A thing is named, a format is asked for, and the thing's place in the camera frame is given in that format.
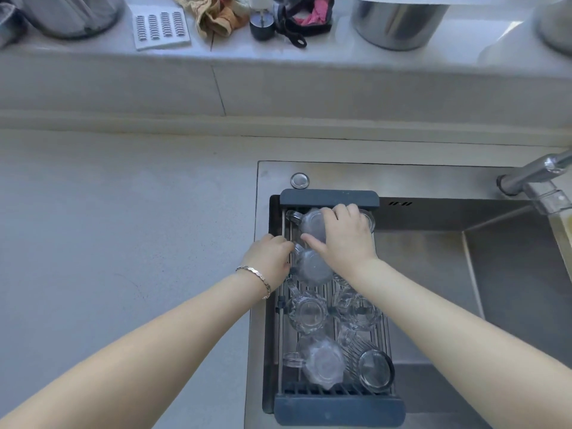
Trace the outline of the person's right hand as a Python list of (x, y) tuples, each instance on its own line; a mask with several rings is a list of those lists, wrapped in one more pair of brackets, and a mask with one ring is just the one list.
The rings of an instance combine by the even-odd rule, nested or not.
[(321, 211), (327, 235), (327, 253), (322, 259), (349, 283), (358, 283), (378, 261), (367, 218), (353, 203)]

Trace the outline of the person's left hand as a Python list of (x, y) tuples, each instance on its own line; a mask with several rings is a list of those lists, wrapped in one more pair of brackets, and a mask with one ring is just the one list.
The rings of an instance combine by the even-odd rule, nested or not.
[(286, 279), (290, 271), (290, 254), (294, 243), (283, 236), (264, 235), (247, 250), (240, 269), (254, 272), (266, 286), (268, 294), (275, 291)]

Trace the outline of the clear glass mug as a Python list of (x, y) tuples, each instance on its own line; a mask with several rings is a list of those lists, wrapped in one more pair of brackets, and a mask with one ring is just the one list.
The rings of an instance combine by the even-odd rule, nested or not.
[(300, 244), (294, 245), (290, 274), (307, 287), (326, 285), (334, 278), (333, 270), (326, 264), (318, 252), (305, 248)]
[(321, 209), (312, 208), (305, 214), (295, 210), (289, 210), (286, 212), (285, 217), (299, 229), (301, 234), (309, 234), (321, 243), (326, 243), (327, 235)]

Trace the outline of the person's left forearm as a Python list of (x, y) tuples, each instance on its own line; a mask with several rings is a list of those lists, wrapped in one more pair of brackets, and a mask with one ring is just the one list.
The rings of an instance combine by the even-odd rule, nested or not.
[(0, 419), (0, 429), (151, 429), (265, 293), (254, 270), (239, 269), (77, 364)]

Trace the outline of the person's right forearm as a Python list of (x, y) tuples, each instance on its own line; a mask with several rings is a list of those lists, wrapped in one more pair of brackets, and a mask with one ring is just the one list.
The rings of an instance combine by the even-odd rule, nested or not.
[(493, 429), (572, 429), (572, 369), (379, 259), (349, 283), (415, 343)]

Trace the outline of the cluster of glass mugs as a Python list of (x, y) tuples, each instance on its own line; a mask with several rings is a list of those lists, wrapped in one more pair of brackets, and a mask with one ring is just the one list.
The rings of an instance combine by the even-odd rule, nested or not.
[[(310, 248), (286, 217), (285, 224), (295, 244)], [(299, 369), (311, 387), (326, 393), (390, 393), (395, 368), (380, 309), (336, 273), (319, 287), (289, 274), (280, 291), (287, 301), (278, 311), (291, 330), (285, 337), (296, 339), (296, 350), (282, 356), (284, 366)]]

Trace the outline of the grey sink drying rack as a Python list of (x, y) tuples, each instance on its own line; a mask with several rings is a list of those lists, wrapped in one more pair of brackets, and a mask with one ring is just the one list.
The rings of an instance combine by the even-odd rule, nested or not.
[[(285, 213), (295, 210), (306, 213), (312, 208), (333, 208), (339, 203), (355, 203), (368, 219), (370, 232), (376, 226), (373, 212), (380, 201), (372, 191), (331, 189), (285, 189), (272, 195), (269, 204), (269, 232), (282, 234), (294, 242), (285, 230)], [(405, 419), (404, 401), (395, 388), (389, 394), (337, 394), (311, 387), (302, 372), (282, 364), (284, 353), (296, 350), (296, 339), (288, 339), (290, 322), (278, 309), (285, 307), (287, 299), (281, 294), (282, 285), (265, 303), (264, 362), (262, 378), (262, 411), (272, 414), (283, 426), (357, 426), (398, 427)], [(389, 350), (387, 320), (384, 332)]]

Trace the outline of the stainless steel sink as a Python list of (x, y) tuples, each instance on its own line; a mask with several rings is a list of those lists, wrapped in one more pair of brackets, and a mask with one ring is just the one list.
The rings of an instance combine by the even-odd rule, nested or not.
[[(540, 214), (524, 194), (501, 193), (497, 177), (510, 169), (261, 161), (257, 238), (270, 233), (271, 196), (292, 188), (296, 172), (309, 176), (306, 189), (375, 192), (380, 207), (373, 212), (373, 237), (381, 259), (572, 368), (572, 246), (560, 217)], [(283, 426), (262, 411), (269, 300), (250, 315), (245, 429), (365, 429)], [(405, 333), (386, 320), (393, 387), (405, 405), (398, 429), (489, 429)]]

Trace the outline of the black basket holder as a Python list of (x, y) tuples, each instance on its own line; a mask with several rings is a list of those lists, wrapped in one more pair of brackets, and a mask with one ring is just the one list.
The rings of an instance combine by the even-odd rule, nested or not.
[(305, 16), (308, 12), (301, 9), (302, 1), (305, 0), (274, 0), (276, 3), (276, 31), (285, 36), (299, 49), (307, 46), (306, 38), (328, 34), (333, 26), (333, 6), (335, 0), (331, 0), (328, 21), (321, 26), (300, 26), (294, 21), (294, 16), (299, 13)]

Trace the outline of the pink cloth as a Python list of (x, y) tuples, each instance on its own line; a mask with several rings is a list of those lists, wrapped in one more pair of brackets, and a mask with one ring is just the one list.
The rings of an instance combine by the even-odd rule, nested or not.
[(305, 16), (296, 13), (294, 21), (304, 27), (321, 26), (328, 21), (331, 0), (305, 0), (302, 1), (301, 9), (307, 11)]

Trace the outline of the chrome kitchen faucet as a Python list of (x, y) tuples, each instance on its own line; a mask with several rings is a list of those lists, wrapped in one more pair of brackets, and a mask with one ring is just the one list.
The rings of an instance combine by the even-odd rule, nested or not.
[(572, 201), (553, 180), (572, 165), (572, 149), (547, 154), (533, 162), (497, 177), (498, 189), (506, 196), (525, 194), (534, 208), (545, 216), (572, 209)]

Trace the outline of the stainless steel pot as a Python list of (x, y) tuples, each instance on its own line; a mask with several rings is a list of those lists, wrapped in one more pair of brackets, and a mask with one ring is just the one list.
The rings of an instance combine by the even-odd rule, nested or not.
[(351, 23), (368, 43), (390, 51), (411, 51), (426, 46), (451, 3), (354, 0)]

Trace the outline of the white grater plate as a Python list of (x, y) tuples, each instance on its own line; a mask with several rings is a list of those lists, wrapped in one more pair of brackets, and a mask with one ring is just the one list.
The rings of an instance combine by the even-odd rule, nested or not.
[(132, 10), (136, 51), (170, 49), (191, 44), (185, 15), (180, 8), (139, 6)]

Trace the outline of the large grey container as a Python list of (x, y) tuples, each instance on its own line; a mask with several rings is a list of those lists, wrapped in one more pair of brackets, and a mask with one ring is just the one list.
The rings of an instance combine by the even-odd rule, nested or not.
[(26, 20), (51, 38), (90, 38), (121, 19), (125, 0), (11, 0)]

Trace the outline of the grey metal vessel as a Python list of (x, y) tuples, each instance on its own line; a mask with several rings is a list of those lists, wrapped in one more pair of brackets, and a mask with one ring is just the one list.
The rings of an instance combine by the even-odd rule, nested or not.
[(572, 57), (572, 0), (536, 7), (535, 32), (549, 48)]

